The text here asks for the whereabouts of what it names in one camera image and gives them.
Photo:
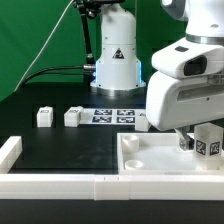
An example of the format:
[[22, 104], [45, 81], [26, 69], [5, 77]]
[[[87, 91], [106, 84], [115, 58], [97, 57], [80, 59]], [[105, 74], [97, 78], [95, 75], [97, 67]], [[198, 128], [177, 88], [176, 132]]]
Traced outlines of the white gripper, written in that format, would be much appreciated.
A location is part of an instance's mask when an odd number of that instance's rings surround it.
[[206, 76], [186, 79], [156, 72], [149, 80], [146, 117], [158, 130], [174, 129], [182, 150], [193, 150], [188, 125], [224, 118], [224, 84], [209, 84]]

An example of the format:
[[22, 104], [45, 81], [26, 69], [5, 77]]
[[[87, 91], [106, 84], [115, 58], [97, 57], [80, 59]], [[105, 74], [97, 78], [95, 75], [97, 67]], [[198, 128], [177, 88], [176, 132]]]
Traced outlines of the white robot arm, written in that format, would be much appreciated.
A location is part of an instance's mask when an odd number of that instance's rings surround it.
[[141, 78], [136, 20], [119, 3], [101, 4], [101, 56], [91, 88], [116, 96], [147, 89], [146, 117], [159, 130], [186, 128], [224, 117], [224, 0], [160, 0], [172, 18], [187, 22], [185, 36], [152, 55], [156, 72]]

